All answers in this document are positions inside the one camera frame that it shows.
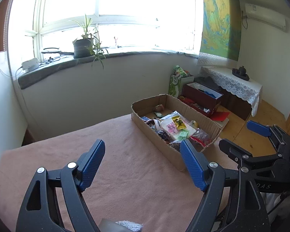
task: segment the air conditioner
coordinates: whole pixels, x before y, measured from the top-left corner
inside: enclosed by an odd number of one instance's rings
[[[245,4],[245,8],[248,18],[268,23],[284,32],[286,31],[286,20],[282,14],[271,9],[248,3]]]

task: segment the pink fabric surface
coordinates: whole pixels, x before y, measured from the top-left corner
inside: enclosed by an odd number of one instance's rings
[[[102,218],[144,224],[143,232],[185,231],[203,196],[188,172],[179,172],[133,123],[130,115],[72,133],[6,151],[0,161],[0,218],[15,231],[22,199],[35,171],[64,167],[104,140],[101,166],[84,199],[97,224]],[[236,169],[215,146],[204,154],[209,161]],[[227,191],[223,196],[227,202]],[[73,231],[61,189],[57,191],[65,227]]]

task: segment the plant pot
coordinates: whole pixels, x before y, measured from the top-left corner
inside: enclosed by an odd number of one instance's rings
[[[74,43],[74,58],[81,58],[91,56],[90,51],[87,47],[92,47],[92,39],[80,39],[76,40]]]

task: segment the white lace tablecloth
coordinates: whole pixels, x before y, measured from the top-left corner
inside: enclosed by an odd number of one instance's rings
[[[256,115],[262,97],[261,84],[252,79],[249,79],[249,81],[240,79],[234,76],[232,70],[228,68],[202,67],[200,76],[210,76],[217,85],[247,101],[252,107],[251,115],[253,117]]]

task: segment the window sill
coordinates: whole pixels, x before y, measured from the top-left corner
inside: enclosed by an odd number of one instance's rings
[[[150,49],[146,47],[121,47],[121,48],[109,48],[108,55],[106,58],[113,58],[119,56],[128,56],[128,55],[139,55],[139,54],[167,54],[167,55],[185,55],[192,58],[198,58],[198,54],[193,53],[192,51],[172,51],[172,50],[163,50],[163,49]],[[21,74],[18,77],[18,83],[20,89],[26,89],[29,86],[41,81],[44,78],[64,69],[74,67],[80,64],[90,63],[94,60],[94,57],[83,57],[74,59],[72,56],[62,56],[61,60],[52,62],[50,64],[44,65],[35,69],[31,72],[26,72]]]

